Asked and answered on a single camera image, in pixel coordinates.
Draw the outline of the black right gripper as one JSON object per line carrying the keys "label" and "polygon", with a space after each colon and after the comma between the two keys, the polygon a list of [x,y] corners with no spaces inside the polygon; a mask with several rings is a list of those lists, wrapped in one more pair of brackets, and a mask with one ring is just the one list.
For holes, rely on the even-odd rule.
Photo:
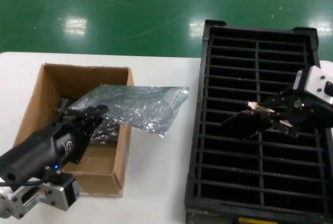
{"label": "black right gripper", "polygon": [[332,105],[315,95],[288,87],[260,102],[256,111],[268,113],[286,111],[281,115],[269,116],[272,127],[286,136],[296,139],[298,126],[332,127]]}

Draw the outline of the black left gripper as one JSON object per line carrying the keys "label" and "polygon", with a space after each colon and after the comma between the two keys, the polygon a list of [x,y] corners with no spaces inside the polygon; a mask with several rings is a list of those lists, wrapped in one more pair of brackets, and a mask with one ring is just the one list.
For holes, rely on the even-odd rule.
{"label": "black left gripper", "polygon": [[61,169],[78,164],[108,106],[72,109],[73,99],[61,98],[51,124],[33,132],[27,139],[1,156],[1,179],[26,182],[42,178],[45,168]]}

